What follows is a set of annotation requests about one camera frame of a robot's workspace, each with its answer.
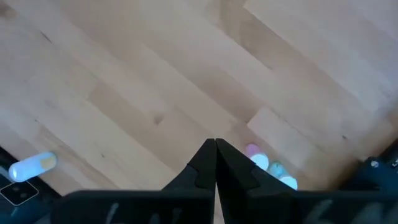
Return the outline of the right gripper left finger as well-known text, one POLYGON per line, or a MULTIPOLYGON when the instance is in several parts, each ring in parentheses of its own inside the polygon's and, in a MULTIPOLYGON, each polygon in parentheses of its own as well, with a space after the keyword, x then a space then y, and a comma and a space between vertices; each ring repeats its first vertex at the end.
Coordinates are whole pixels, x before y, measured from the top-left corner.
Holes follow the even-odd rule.
POLYGON ((214 192, 216 183, 216 141, 207 139, 184 169, 163 190, 205 189, 214 192))

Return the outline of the pink medicine bottle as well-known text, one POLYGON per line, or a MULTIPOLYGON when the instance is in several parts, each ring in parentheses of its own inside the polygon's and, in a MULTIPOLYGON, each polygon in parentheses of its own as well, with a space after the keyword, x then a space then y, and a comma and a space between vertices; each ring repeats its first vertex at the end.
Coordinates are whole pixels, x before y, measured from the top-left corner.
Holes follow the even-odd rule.
POLYGON ((266 171, 269 167, 269 158, 266 154, 264 154, 258 145, 256 144, 248 144, 245 147, 246 155, 250 160, 252 160, 258 167, 262 170, 266 171))

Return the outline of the black aluminium frame beam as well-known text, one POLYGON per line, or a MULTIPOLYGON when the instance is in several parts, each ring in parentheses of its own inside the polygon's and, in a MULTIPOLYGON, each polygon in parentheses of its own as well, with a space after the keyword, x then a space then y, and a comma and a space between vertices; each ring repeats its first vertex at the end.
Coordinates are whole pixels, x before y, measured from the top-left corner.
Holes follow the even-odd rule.
MULTIPOLYGON (((8 170, 15 162, 17 159, 0 147, 0 189, 14 182, 8 170)), ((19 206, 12 205, 0 195, 0 224, 50 224, 50 212, 61 196, 38 177, 27 181, 39 194, 19 206)))

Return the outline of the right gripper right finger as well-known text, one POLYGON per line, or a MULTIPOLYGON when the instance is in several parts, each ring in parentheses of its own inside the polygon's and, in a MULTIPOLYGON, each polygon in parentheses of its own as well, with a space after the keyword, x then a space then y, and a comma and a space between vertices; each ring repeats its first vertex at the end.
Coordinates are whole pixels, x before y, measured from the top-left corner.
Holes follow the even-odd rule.
POLYGON ((243 192, 270 192, 268 176, 252 160, 224 139, 216 139, 218 147, 219 182, 243 192))

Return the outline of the pale green medicine bottle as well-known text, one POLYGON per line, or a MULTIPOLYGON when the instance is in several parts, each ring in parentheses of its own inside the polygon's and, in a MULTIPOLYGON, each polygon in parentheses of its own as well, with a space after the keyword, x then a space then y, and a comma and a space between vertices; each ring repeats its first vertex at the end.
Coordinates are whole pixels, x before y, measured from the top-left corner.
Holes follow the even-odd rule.
POLYGON ((297 180, 286 171, 285 167, 280 162, 273 162, 267 171, 271 176, 275 177, 285 185, 288 185, 294 190, 298 189, 297 180))

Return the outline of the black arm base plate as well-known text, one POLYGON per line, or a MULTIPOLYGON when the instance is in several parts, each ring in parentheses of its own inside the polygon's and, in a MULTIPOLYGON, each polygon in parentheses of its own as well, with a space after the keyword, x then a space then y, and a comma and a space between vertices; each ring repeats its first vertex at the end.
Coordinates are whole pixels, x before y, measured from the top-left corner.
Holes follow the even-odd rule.
POLYGON ((340 190, 377 190, 398 192, 398 139, 379 156, 361 162, 340 190))

